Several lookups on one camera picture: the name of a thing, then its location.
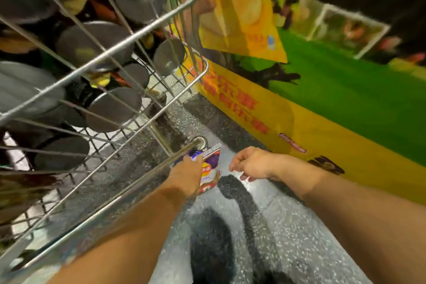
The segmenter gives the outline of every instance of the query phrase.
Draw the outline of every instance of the wire rack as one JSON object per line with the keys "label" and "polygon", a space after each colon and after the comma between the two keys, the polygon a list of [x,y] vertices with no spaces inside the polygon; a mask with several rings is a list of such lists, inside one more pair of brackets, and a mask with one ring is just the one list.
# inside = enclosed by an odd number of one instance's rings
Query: wire rack
{"label": "wire rack", "polygon": [[[49,54],[51,57],[59,61],[62,65],[69,68],[69,73],[58,79],[53,84],[48,87],[38,90],[38,93],[30,99],[22,102],[17,107],[3,112],[0,116],[0,126],[7,126],[11,122],[20,122],[25,123],[31,128],[33,126],[37,128],[45,128],[47,130],[66,133],[74,136],[81,136],[90,143],[90,151],[88,154],[76,154],[75,152],[52,152],[43,149],[34,149],[21,147],[14,140],[13,136],[10,136],[6,132],[4,136],[3,143],[0,144],[0,149],[8,151],[9,156],[13,158],[13,168],[4,168],[0,171],[0,177],[2,176],[14,176],[14,175],[38,175],[38,174],[50,174],[58,176],[59,181],[45,186],[43,190],[50,190],[39,201],[34,203],[31,207],[28,208],[26,212],[20,215],[13,221],[0,224],[0,232],[5,228],[12,228],[13,232],[6,237],[0,238],[0,244],[6,242],[10,245],[6,250],[3,251],[3,254],[0,255],[0,274],[8,272],[11,267],[11,263],[16,260],[22,252],[28,247],[28,245],[34,239],[33,233],[37,229],[42,229],[50,222],[50,218],[53,214],[63,213],[66,209],[64,203],[68,198],[76,194],[78,189],[82,187],[85,183],[94,182],[93,176],[101,171],[104,171],[107,166],[106,164],[113,157],[120,155],[120,150],[126,144],[128,144],[134,137],[137,135],[143,135],[142,131],[148,131],[152,137],[158,142],[161,148],[169,156],[173,156],[173,151],[170,148],[168,140],[158,131],[155,120],[162,116],[170,105],[173,103],[180,103],[179,97],[181,97],[186,92],[191,92],[191,88],[195,83],[199,82],[200,79],[208,70],[207,62],[202,58],[202,55],[192,47],[189,47],[182,36],[189,36],[187,32],[186,25],[183,24],[182,32],[178,30],[178,36],[173,35],[172,25],[178,27],[177,22],[179,20],[184,21],[183,12],[189,10],[191,12],[191,25],[195,26],[194,15],[192,14],[192,6],[196,0],[173,0],[169,2],[168,9],[163,14],[158,13],[158,9],[154,5],[153,0],[149,0],[149,4],[152,8],[152,11],[155,13],[155,18],[143,28],[134,31],[131,28],[131,25],[124,14],[121,12],[120,8],[117,6],[114,0],[108,0],[110,6],[114,9],[116,16],[118,17],[120,24],[129,31],[129,36],[114,46],[106,49],[98,39],[96,39],[93,34],[85,27],[85,25],[80,21],[75,15],[73,15],[67,8],[63,5],[61,0],[52,0],[58,9],[69,17],[73,24],[79,27],[89,38],[93,41],[101,50],[100,54],[89,60],[87,63],[81,66],[75,66],[69,61],[65,60],[63,57],[59,56],[54,50],[52,50],[47,45],[43,44],[39,39],[37,39],[33,34],[30,34],[28,31],[23,29],[21,26],[17,25],[13,21],[9,20],[6,16],[3,16],[0,12],[0,22],[3,22],[10,29],[21,34],[23,37],[34,43],[40,50]],[[185,46],[185,58],[190,57],[193,67],[186,67],[183,65],[182,61],[178,60],[178,51],[174,49],[172,45],[172,54],[173,60],[179,62],[179,66],[170,76],[165,79],[160,73],[153,60],[148,56],[145,48],[141,45],[141,38],[150,34],[153,30],[161,31],[166,41],[171,41],[172,39],[178,39]],[[145,67],[150,75],[150,86],[143,87],[141,84],[132,77],[131,74],[126,72],[126,69],[121,65],[112,55],[123,50],[126,46],[130,44],[136,44],[136,49],[140,50],[141,53],[145,56],[146,60],[142,60],[136,53],[133,54],[133,59],[136,60],[141,66]],[[198,66],[195,57],[201,59],[202,67]],[[98,82],[93,82],[95,87],[98,90],[101,90],[105,93],[106,97],[110,97],[116,102],[117,106],[123,106],[126,109],[130,110],[133,113],[133,118],[127,121],[126,123],[118,124],[117,122],[105,118],[102,115],[98,115],[89,111],[88,109],[82,107],[81,105],[75,104],[71,101],[62,99],[60,100],[62,105],[69,106],[73,109],[78,110],[86,116],[93,116],[98,120],[105,121],[109,124],[116,125],[117,128],[114,132],[95,132],[88,127],[83,128],[73,128],[65,129],[62,126],[58,125],[48,125],[45,123],[40,123],[38,121],[32,120],[30,118],[22,118],[20,113],[22,113],[26,108],[31,107],[34,103],[39,101],[42,98],[48,98],[51,92],[57,88],[64,87],[70,82],[75,81],[76,79],[85,78],[90,79],[90,69],[109,59],[114,63],[114,65],[120,69],[125,76],[127,76],[131,82],[133,89],[137,90],[140,97],[143,98],[141,108],[139,110],[130,106],[128,103],[115,96],[107,87],[100,85]],[[176,86],[180,86],[180,91],[176,93]],[[106,147],[112,148],[112,153],[110,155],[103,155],[103,149]],[[84,161],[78,167],[75,167],[71,170],[49,170],[49,171],[40,171],[34,170],[33,166],[27,158],[28,153],[40,153],[40,154],[50,154],[55,155],[58,160],[67,156],[83,156]],[[87,161],[91,159],[96,160],[95,165],[91,164],[89,167]],[[71,185],[71,190],[63,193],[61,191],[61,185],[67,183]]]}

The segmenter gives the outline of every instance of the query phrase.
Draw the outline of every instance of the green grass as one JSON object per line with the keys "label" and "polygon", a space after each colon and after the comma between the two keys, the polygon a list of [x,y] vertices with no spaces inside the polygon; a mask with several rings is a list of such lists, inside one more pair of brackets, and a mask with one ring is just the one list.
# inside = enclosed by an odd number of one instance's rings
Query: green grass
{"label": "green grass", "polygon": [[271,82],[271,91],[426,166],[425,81],[288,31],[279,34],[290,63],[286,72],[301,80]]}

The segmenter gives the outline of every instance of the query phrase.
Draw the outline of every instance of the floor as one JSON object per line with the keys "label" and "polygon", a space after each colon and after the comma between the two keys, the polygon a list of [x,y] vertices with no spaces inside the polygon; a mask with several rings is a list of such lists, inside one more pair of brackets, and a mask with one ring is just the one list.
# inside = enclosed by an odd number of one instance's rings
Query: floor
{"label": "floor", "polygon": [[[163,130],[169,139],[202,135],[211,146],[222,143],[222,177],[215,188],[189,202],[178,215],[150,284],[370,283],[318,217],[286,186],[268,180],[242,182],[229,172],[235,152],[250,145],[262,147],[261,143],[200,95],[186,99],[183,106],[173,105],[169,117],[174,128]],[[79,209],[73,210],[71,217],[58,218],[78,220],[106,195],[113,195],[158,164],[165,156],[161,150],[152,150],[152,145],[149,138],[132,142],[120,158],[111,161],[108,171],[83,189],[85,195],[75,199]],[[180,145],[173,143],[174,150]],[[157,187],[164,177],[146,184],[132,202]],[[90,198],[90,204],[85,202],[83,208],[82,197]],[[75,236],[56,249],[25,283],[46,282],[59,264],[76,250],[87,249],[99,229],[105,229],[126,209],[122,206],[91,232]],[[52,237],[54,233],[56,229],[51,230]]]}

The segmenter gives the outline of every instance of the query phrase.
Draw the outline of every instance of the yellow poster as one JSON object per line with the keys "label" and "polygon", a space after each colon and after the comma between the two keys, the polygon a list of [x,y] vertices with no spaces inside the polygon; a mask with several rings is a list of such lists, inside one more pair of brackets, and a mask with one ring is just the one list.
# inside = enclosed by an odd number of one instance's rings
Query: yellow poster
{"label": "yellow poster", "polygon": [[[426,168],[208,61],[199,92],[276,153],[426,204]],[[188,58],[186,67],[192,67]]]}
{"label": "yellow poster", "polygon": [[203,47],[286,63],[271,0],[199,0],[194,7]]}

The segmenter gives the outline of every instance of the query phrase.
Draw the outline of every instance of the wire mesh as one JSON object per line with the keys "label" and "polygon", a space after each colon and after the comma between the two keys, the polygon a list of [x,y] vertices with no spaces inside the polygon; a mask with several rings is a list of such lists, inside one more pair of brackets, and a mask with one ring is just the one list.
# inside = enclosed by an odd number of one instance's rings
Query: wire mesh
{"label": "wire mesh", "polygon": [[[36,200],[31,197],[32,200],[28,200],[21,203],[22,213],[18,217],[8,220],[7,222],[0,223],[0,273],[7,270],[10,261],[17,258],[25,249],[28,244],[25,244],[25,240],[30,239],[29,242],[34,238],[33,234],[35,230],[40,230],[46,227],[50,222],[50,217],[53,214],[58,214],[67,209],[67,199],[71,195],[78,194],[79,189],[86,182],[94,182],[93,176],[107,169],[107,163],[113,157],[120,155],[120,150],[136,135],[143,135],[144,131],[149,131],[153,138],[159,143],[167,155],[172,154],[172,150],[168,144],[168,140],[155,127],[155,120],[159,118],[170,105],[173,103],[180,103],[179,98],[185,92],[191,92],[191,88],[195,83],[201,81],[201,77],[208,70],[208,64],[203,61],[202,55],[193,50],[192,47],[188,46],[183,36],[189,36],[186,30],[186,25],[182,25],[182,32],[177,29],[177,22],[180,20],[182,23],[184,18],[182,13],[186,9],[191,9],[192,22],[191,25],[195,26],[194,14],[192,13],[192,6],[196,0],[187,0],[182,2],[181,0],[176,1],[174,5],[169,2],[168,9],[164,13],[158,13],[154,0],[148,0],[155,17],[152,21],[142,28],[135,30],[129,23],[129,20],[120,10],[120,7],[116,4],[115,0],[107,0],[109,5],[114,10],[115,15],[118,18],[118,24],[124,27],[129,35],[118,41],[113,46],[105,47],[102,42],[93,34],[87,27],[86,23],[82,22],[76,15],[74,15],[67,7],[64,6],[61,0],[52,0],[58,7],[62,14],[67,18],[70,18],[72,25],[78,27],[87,38],[98,48],[97,52],[93,56],[90,56],[87,61],[82,65],[77,65],[69,59],[65,59],[60,56],[49,44],[43,43],[41,39],[34,36],[34,34],[26,31],[21,26],[14,23],[13,20],[1,14],[0,11],[0,22],[3,22],[5,26],[12,29],[16,33],[20,34],[38,49],[50,55],[55,61],[69,70],[65,76],[57,79],[55,82],[50,83],[44,88],[32,84],[31,81],[27,81],[21,76],[15,76],[9,72],[1,70],[0,73],[18,79],[19,83],[27,88],[35,89],[37,92],[34,96],[22,100],[19,105],[12,109],[4,110],[0,115],[0,129],[4,135],[3,142],[0,143],[0,149],[7,151],[8,156],[12,159],[9,166],[3,166],[0,168],[0,185],[4,180],[10,178],[19,178],[24,176],[40,176],[40,175],[54,175],[55,182],[48,185],[32,186],[25,188],[23,184],[22,189],[4,188],[0,187],[0,199],[4,200],[5,195],[11,195],[14,193],[28,193],[31,194],[42,193],[41,197],[36,197]],[[173,35],[172,24],[175,25],[178,36]],[[173,63],[173,71],[168,76],[173,78],[172,82],[166,82],[164,73],[158,67],[158,64],[154,63],[152,56],[150,56],[146,49],[141,44],[141,38],[151,34],[154,31],[158,31],[164,36],[163,42],[168,42],[171,45],[171,54],[168,55]],[[179,50],[173,45],[171,41],[179,40],[182,47],[185,50],[184,57],[180,58]],[[116,55],[124,50],[129,45],[136,45],[140,54],[144,58],[137,55],[137,52],[132,54],[132,58],[128,59],[130,62],[132,59],[138,63],[142,68],[148,72],[149,85],[143,86],[141,81],[138,81],[130,72],[127,71],[125,63],[117,60]],[[197,67],[197,61],[195,55],[201,58],[203,67]],[[193,74],[192,67],[188,68],[183,65],[183,61],[190,57],[194,63],[196,74]],[[107,73],[93,72],[94,68],[99,67],[105,61],[112,63],[114,70],[110,70]],[[103,84],[99,77],[104,77],[105,74],[109,78],[108,84]],[[113,87],[110,87],[111,81],[120,82]],[[127,113],[130,113],[130,118],[125,122],[117,121],[115,117],[111,115],[102,114],[102,108],[99,111],[90,109],[85,101],[88,98],[84,98],[82,101],[72,101],[68,98],[55,98],[52,94],[55,90],[61,88],[67,88],[69,85],[77,85],[86,92],[85,96],[90,98],[92,104],[99,99],[109,99],[109,102],[114,107],[125,108]],[[183,90],[176,93],[174,91],[177,85],[183,87]],[[122,96],[120,93],[115,91],[119,88],[127,88],[126,92],[131,89],[133,93],[136,93],[136,97],[133,99],[142,99],[141,102],[136,101],[137,105],[131,105],[129,99]],[[25,111],[28,112],[29,108],[36,108],[37,104],[43,100],[56,100],[58,106],[67,108],[67,112],[75,110],[79,116],[85,120],[84,126],[75,126],[71,123],[48,123],[46,121],[40,121],[35,119],[31,115],[23,114]],[[89,121],[95,121],[98,125],[88,124]],[[104,131],[98,126],[109,126],[108,130]],[[34,131],[37,137],[36,141],[31,143],[25,137],[19,137],[20,133],[25,134],[26,131]],[[51,140],[65,139],[67,137],[78,137],[84,139],[87,142],[87,152],[78,152],[78,150],[52,150],[49,149]],[[110,147],[112,152],[104,154],[104,149]],[[72,168],[41,168],[37,165],[34,157],[51,157],[54,156],[56,162],[61,162],[66,157],[72,159],[81,158],[78,160],[78,164],[74,162],[75,166]],[[95,165],[88,166],[88,159],[95,159],[98,163]],[[61,164],[51,164],[52,166],[61,166]],[[67,185],[67,191],[63,191],[63,185]]]}

